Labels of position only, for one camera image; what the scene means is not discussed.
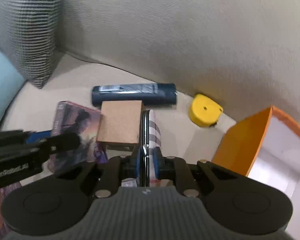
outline light blue cushion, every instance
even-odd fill
[[[0,121],[8,105],[24,83],[25,79],[0,52]]]

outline sofa backrest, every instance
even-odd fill
[[[241,120],[271,104],[300,122],[300,0],[64,0],[59,46]]]

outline purple package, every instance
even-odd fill
[[[82,162],[107,160],[100,151],[97,141],[101,112],[78,104],[61,101],[58,103],[51,136],[74,132],[79,135],[80,146],[71,151],[58,152],[50,156],[48,168],[51,172],[67,169]]]

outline open box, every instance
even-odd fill
[[[284,192],[293,214],[286,232],[300,240],[300,125],[275,106],[231,127],[212,162]]]

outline beige sofa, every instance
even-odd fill
[[[177,85],[178,105],[155,114],[163,154],[189,163],[271,104],[300,122],[300,0],[64,0],[57,36],[66,54],[43,89],[26,83],[3,130],[49,130],[58,101],[91,107],[95,85],[150,80]],[[223,106],[216,127],[190,121],[197,92]]]

